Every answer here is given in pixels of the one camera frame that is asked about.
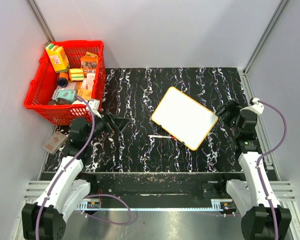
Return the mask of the white red marker pen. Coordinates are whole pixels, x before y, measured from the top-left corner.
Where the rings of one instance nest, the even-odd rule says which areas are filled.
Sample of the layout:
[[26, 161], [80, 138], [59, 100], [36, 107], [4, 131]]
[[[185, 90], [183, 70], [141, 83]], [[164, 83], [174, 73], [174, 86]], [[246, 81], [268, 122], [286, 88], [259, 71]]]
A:
[[171, 135], [148, 135], [149, 138], [160, 138], [160, 139], [176, 139]]

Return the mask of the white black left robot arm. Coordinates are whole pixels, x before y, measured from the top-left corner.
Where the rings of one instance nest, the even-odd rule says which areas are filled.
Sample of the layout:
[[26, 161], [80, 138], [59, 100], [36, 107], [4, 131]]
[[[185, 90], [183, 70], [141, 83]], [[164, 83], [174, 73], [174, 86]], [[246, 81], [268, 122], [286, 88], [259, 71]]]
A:
[[96, 115], [88, 122], [79, 116], [71, 121], [63, 159], [43, 193], [21, 211], [23, 237], [26, 240], [61, 240], [69, 217], [85, 198], [97, 195], [94, 175], [84, 173], [89, 144], [102, 133], [120, 133], [129, 119], [111, 113]]

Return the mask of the white board with orange frame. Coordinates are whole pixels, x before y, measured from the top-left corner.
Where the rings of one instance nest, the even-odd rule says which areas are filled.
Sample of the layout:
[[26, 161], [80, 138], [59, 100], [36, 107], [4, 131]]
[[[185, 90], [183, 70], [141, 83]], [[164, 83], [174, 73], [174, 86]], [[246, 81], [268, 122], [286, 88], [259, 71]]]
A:
[[196, 151], [218, 121], [215, 113], [175, 87], [170, 87], [151, 120], [187, 148]]

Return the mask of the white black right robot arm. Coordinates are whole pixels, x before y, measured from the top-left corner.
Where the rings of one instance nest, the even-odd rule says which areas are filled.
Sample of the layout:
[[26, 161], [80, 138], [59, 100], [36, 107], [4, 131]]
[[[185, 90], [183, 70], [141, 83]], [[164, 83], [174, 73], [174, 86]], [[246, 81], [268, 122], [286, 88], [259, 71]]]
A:
[[233, 148], [245, 175], [245, 181], [232, 179], [219, 183], [217, 192], [234, 201], [246, 240], [283, 240], [292, 220], [290, 210], [277, 199], [264, 166], [264, 157], [269, 152], [262, 152], [256, 125], [265, 105], [258, 98], [252, 99], [247, 107], [231, 100], [216, 111], [231, 129]]

